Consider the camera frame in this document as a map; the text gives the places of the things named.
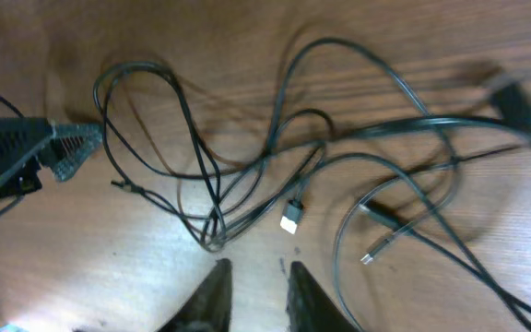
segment silver connector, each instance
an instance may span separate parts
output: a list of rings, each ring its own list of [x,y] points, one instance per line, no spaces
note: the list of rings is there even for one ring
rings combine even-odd
[[[366,254],[360,261],[364,263],[364,265],[369,265],[374,260],[374,257],[372,257],[370,254]]]

